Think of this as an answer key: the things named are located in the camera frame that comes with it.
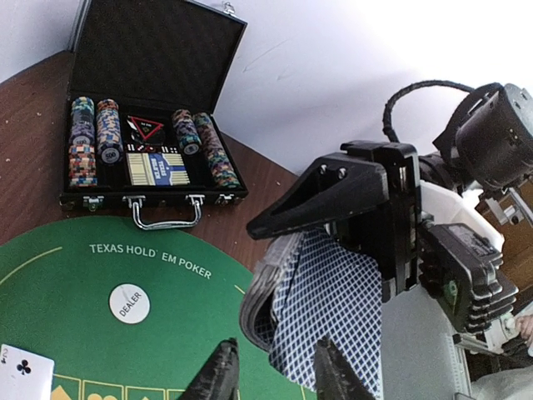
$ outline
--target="black case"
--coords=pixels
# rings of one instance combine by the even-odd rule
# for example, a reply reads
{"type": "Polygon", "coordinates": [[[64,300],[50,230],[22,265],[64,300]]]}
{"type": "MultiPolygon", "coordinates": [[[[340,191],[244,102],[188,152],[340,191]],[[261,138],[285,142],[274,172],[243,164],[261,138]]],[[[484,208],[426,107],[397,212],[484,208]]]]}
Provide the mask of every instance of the black case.
{"type": "Polygon", "coordinates": [[[129,113],[164,120],[167,146],[177,146],[172,113],[185,108],[211,116],[246,23],[224,12],[185,0],[92,0],[77,43],[63,131],[63,210],[235,203],[247,187],[212,117],[241,187],[216,187],[202,152],[183,156],[191,184],[171,187],[127,185],[127,166],[97,164],[98,187],[69,187],[70,107],[80,96],[96,104],[119,105],[122,140],[129,113]]]}

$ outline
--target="case lid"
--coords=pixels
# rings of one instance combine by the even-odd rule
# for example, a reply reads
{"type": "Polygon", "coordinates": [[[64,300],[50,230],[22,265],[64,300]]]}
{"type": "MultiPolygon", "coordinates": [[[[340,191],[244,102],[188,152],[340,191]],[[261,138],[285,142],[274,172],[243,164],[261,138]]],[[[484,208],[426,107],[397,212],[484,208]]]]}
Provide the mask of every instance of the case lid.
{"type": "Polygon", "coordinates": [[[213,113],[246,25],[185,0],[92,0],[70,91],[213,113]]]}

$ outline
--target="person's hand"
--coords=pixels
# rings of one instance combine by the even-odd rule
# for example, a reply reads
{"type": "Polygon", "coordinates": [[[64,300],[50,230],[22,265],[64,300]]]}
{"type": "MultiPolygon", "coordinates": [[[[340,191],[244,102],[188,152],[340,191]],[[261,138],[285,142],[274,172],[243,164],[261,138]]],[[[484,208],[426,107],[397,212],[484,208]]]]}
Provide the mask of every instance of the person's hand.
{"type": "Polygon", "coordinates": [[[533,345],[533,315],[526,315],[516,319],[516,329],[520,332],[522,339],[527,341],[527,347],[533,345]]]}

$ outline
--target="club symbol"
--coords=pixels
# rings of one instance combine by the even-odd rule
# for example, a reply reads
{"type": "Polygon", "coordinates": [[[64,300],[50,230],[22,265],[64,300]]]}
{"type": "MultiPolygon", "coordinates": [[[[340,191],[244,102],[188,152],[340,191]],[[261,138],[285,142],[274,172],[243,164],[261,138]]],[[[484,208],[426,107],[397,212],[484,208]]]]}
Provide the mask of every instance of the club symbol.
{"type": "Polygon", "coordinates": [[[32,373],[32,369],[27,364],[28,362],[26,360],[22,360],[22,362],[17,365],[17,370],[20,371],[22,375],[32,373]]]}

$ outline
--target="two of clubs card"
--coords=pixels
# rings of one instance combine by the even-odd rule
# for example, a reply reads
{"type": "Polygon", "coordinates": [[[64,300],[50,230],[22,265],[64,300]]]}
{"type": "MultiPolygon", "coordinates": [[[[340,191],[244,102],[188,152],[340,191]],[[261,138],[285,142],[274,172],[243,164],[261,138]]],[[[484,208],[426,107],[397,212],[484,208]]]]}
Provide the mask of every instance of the two of clubs card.
{"type": "Polygon", "coordinates": [[[3,344],[0,400],[50,400],[54,361],[3,344]]]}

